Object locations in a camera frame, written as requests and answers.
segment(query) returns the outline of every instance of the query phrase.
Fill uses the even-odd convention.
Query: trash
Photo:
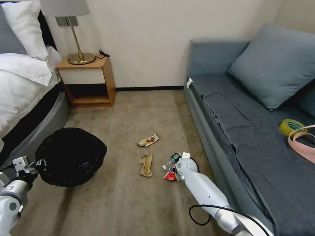
[[[168,168],[173,168],[180,158],[181,156],[177,152],[175,152],[170,157],[170,160],[167,162],[167,164],[162,166],[163,170],[167,170]]]
[[[148,137],[147,139],[143,139],[140,142],[138,142],[137,144],[141,147],[147,147],[150,146],[151,144],[155,143],[156,141],[158,141],[159,136],[157,133],[153,134],[151,137]]]
[[[164,178],[166,180],[171,180],[171,181],[180,181],[180,178],[178,178],[179,176],[173,172],[171,169],[167,172],[167,174],[164,176]]]
[[[152,171],[150,170],[150,168],[152,164],[152,153],[144,155],[140,160],[140,164],[141,164],[140,175],[143,175],[145,177],[151,177]]]

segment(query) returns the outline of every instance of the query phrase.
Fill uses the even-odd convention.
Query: white pillow
[[[31,81],[47,86],[52,73],[45,61],[16,53],[0,54],[0,71],[6,70]]]
[[[2,8],[10,27],[23,44],[27,55],[45,60],[48,52],[37,19],[40,3],[33,1],[3,3]]]

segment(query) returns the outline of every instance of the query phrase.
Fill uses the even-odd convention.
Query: table lamp
[[[46,16],[63,16],[67,18],[70,24],[78,53],[67,56],[68,62],[75,65],[83,65],[93,62],[95,55],[92,53],[82,52],[76,37],[72,20],[70,16],[81,16],[90,13],[85,0],[40,0],[43,15]]]

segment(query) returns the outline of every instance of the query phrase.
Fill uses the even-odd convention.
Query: black baseboard
[[[184,86],[157,86],[157,87],[123,87],[116,91],[152,91],[152,90],[182,90]]]

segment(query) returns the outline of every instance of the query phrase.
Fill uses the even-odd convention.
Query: wooden nightstand
[[[65,58],[56,69],[74,108],[113,106],[116,88],[108,57],[85,65],[72,65]]]

